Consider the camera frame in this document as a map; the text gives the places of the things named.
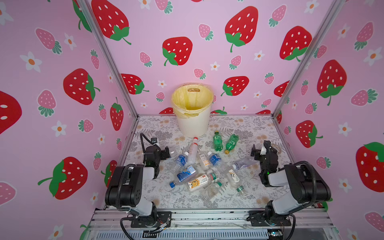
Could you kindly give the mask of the green soda bottle yellow cap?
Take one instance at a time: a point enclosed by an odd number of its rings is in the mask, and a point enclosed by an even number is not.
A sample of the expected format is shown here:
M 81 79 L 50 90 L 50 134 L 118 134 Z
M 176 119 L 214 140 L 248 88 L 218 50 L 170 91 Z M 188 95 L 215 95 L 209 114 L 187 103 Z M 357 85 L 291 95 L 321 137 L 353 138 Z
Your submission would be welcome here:
M 223 150 L 223 140 L 219 131 L 215 131 L 214 137 L 213 137 L 213 143 L 214 143 L 215 151 L 220 152 Z

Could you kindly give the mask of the clear crushed bottle purple label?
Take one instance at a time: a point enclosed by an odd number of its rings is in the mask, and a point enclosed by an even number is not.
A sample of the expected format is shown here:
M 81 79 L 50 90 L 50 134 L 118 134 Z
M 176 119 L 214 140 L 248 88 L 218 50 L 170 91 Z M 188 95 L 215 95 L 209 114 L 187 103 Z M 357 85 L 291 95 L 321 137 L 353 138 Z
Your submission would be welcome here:
M 238 160 L 235 163 L 233 163 L 232 167 L 235 170 L 241 170 L 241 169 L 245 169 L 245 168 L 248 168 L 250 166 L 253 166 L 256 163 L 257 163 L 257 161 L 254 159 L 242 159 L 242 160 Z

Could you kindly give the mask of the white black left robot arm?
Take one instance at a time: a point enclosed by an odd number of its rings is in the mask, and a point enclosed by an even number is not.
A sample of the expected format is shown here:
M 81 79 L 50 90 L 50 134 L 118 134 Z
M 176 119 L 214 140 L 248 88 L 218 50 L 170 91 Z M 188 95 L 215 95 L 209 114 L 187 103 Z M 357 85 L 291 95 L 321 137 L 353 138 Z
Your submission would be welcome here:
M 156 216 L 156 205 L 142 197 L 143 181 L 156 179 L 160 172 L 160 162 L 175 155 L 173 149 L 165 147 L 162 150 L 155 144 L 144 150 L 142 164 L 117 167 L 105 194 L 105 204 L 119 211 L 129 211 L 138 217 Z

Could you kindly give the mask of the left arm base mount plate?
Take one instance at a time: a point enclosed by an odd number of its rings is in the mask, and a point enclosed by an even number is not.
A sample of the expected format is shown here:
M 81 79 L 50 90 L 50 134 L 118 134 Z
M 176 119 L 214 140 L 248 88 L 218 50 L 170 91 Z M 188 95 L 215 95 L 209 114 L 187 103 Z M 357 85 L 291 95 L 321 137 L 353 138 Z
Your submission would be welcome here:
M 137 217 L 131 221 L 131 228 L 167 228 L 171 226 L 172 212 L 159 211 L 146 217 Z

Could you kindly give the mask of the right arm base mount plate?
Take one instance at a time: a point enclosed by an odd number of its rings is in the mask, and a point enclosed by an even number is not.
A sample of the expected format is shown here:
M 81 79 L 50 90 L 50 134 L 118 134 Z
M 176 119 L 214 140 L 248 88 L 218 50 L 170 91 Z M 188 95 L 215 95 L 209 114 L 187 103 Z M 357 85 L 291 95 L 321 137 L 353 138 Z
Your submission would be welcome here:
M 266 213 L 266 211 L 249 211 L 246 221 L 251 222 L 253 227 L 289 227 L 292 225 L 288 215 L 277 215 Z

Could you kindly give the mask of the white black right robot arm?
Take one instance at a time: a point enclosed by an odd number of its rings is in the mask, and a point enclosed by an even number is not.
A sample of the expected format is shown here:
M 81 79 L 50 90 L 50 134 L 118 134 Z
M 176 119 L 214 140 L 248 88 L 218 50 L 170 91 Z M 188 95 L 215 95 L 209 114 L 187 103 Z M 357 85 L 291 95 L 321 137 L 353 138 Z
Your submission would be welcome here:
M 288 164 L 279 169 L 277 150 L 270 141 L 265 141 L 260 150 L 253 146 L 251 156 L 260 162 L 259 177 L 265 187 L 289 186 L 289 191 L 269 201 L 264 211 L 250 213 L 248 221 L 265 222 L 273 226 L 293 213 L 331 199 L 330 188 L 309 162 Z

